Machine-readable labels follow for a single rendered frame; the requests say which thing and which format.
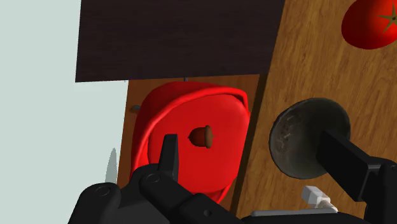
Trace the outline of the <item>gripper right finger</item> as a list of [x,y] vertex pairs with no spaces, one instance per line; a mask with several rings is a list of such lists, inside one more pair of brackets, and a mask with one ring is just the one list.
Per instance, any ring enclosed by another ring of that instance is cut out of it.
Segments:
[[397,224],[397,163],[372,157],[340,134],[320,135],[316,159],[356,202],[365,202],[364,220]]

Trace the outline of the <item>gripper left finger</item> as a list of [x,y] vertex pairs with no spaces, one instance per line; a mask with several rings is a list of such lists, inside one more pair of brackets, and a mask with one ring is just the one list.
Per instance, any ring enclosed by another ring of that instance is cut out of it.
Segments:
[[124,188],[89,186],[67,224],[243,224],[208,196],[181,186],[178,168],[178,137],[167,134],[157,164],[136,169]]

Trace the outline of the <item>dark grey bowl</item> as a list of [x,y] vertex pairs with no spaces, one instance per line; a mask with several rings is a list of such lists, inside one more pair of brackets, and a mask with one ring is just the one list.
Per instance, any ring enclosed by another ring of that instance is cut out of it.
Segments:
[[269,134],[268,147],[274,164],[295,179],[313,179],[326,174],[316,160],[319,136],[325,129],[350,138],[350,119],[339,103],[327,98],[310,98],[285,109]]

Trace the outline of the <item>red round lidded pot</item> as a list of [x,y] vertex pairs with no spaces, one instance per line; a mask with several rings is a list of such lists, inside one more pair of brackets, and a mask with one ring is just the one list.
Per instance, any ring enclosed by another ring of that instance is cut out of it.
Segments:
[[174,81],[152,90],[137,112],[131,169],[156,164],[164,136],[177,134],[178,182],[221,202],[237,177],[250,112],[233,87]]

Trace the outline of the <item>brown wooden chest of drawers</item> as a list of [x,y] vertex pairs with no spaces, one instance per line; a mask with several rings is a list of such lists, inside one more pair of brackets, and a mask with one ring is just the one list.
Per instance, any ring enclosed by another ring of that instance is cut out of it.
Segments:
[[299,180],[283,174],[268,148],[277,116],[314,97],[339,103],[351,122],[351,141],[373,157],[397,163],[397,42],[362,50],[342,37],[342,19],[354,0],[285,0],[267,73],[203,77],[204,83],[247,93],[252,119],[237,179],[222,202],[243,218],[255,210],[305,209],[306,185],[327,194],[338,210],[363,217],[329,174]]

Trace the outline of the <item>red tomato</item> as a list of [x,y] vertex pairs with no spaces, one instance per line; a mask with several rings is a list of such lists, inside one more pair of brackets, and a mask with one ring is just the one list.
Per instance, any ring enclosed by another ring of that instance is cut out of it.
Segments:
[[397,0],[355,0],[341,25],[346,42],[373,50],[397,40]]

